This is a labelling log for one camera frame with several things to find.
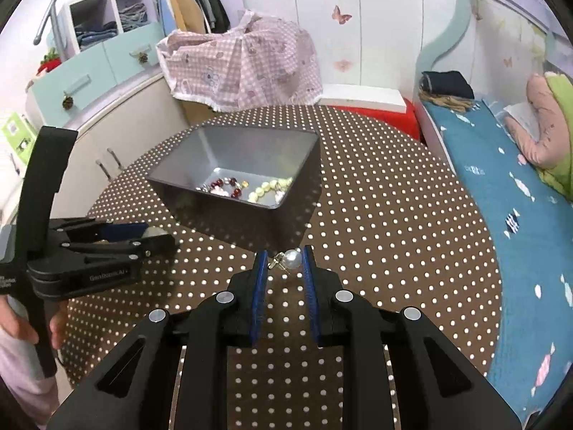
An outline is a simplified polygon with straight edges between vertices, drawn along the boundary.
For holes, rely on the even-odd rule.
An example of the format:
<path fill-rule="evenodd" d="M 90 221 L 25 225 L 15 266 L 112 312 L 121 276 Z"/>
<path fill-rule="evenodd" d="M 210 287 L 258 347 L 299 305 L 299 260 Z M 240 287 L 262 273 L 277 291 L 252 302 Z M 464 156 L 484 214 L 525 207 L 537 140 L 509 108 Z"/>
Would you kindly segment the person left forearm sleeve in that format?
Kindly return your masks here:
<path fill-rule="evenodd" d="M 1 378 L 22 411 L 39 429 L 45 429 L 59 406 L 56 378 L 34 378 L 20 355 L 23 345 L 23 341 L 1 330 Z"/>

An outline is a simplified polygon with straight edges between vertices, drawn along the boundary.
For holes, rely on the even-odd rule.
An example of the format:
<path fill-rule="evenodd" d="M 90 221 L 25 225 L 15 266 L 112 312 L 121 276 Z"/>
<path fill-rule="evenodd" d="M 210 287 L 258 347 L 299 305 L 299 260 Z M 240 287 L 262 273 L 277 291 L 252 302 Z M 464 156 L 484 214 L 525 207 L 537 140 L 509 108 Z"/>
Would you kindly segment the person left hand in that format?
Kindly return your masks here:
<path fill-rule="evenodd" d="M 66 339 L 68 320 L 68 302 L 58 303 L 56 313 L 49 321 L 50 340 L 52 348 L 59 349 Z M 7 296 L 1 296 L 1 328 L 12 338 L 32 345 L 39 342 L 39 335 L 29 321 L 17 315 L 9 305 Z"/>

